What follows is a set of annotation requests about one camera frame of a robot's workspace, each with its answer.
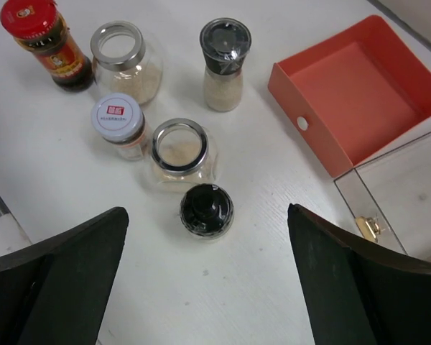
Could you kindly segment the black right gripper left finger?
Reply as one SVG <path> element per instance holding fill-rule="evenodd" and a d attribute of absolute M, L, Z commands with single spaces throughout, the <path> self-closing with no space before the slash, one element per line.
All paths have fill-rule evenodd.
<path fill-rule="evenodd" d="M 0 257 L 0 344 L 95 344 L 129 215 L 114 207 Z"/>

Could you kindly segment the white-lid spice jar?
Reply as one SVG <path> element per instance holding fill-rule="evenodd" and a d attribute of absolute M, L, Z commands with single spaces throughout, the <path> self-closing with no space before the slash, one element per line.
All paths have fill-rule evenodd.
<path fill-rule="evenodd" d="M 126 160 L 141 160 L 148 152 L 150 130 L 145 115 L 131 96 L 110 93 L 91 110 L 91 123 L 101 137 Z"/>

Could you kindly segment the glass jar steel rim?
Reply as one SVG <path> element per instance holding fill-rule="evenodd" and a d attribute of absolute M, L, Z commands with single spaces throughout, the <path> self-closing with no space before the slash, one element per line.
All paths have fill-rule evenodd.
<path fill-rule="evenodd" d="M 218 148 L 210 132 L 191 119 L 173 118 L 154 130 L 141 184 L 153 192 L 185 193 L 214 183 L 217 165 Z"/>

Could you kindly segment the glass jar with sesame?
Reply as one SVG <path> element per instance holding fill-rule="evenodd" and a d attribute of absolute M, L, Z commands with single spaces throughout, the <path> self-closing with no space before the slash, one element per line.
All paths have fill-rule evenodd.
<path fill-rule="evenodd" d="M 136 25 L 105 23 L 93 33 L 90 48 L 97 97 L 125 93 L 139 105 L 155 98 L 162 82 L 162 54 Z"/>

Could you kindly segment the red-lid chili sauce jar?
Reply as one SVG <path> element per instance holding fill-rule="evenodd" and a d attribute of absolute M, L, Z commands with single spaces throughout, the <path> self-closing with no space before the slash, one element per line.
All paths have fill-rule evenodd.
<path fill-rule="evenodd" d="M 0 22 L 42 64 L 57 86 L 78 92 L 94 80 L 91 60 L 73 39 L 55 1 L 6 1 Z"/>

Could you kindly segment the small black-cap cruet bottle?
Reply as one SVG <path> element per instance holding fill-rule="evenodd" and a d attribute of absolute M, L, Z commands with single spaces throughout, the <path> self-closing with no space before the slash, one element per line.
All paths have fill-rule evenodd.
<path fill-rule="evenodd" d="M 234 205 L 220 186 L 203 183 L 189 189 L 180 201 L 180 220 L 195 237 L 215 240 L 231 227 Z"/>

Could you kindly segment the black-top grinder with grains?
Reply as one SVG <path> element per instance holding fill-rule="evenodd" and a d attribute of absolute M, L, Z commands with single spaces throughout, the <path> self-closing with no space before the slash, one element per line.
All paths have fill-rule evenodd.
<path fill-rule="evenodd" d="M 205 60 L 205 102 L 214 111 L 231 111 L 242 98 L 242 67 L 252 43 L 249 28 L 237 19 L 217 18 L 201 29 L 199 42 Z"/>

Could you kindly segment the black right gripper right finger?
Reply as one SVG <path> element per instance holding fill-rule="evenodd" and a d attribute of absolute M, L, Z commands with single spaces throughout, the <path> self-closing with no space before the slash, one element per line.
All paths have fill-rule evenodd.
<path fill-rule="evenodd" d="M 316 344 L 431 344 L 431 262 L 299 205 L 288 229 Z"/>

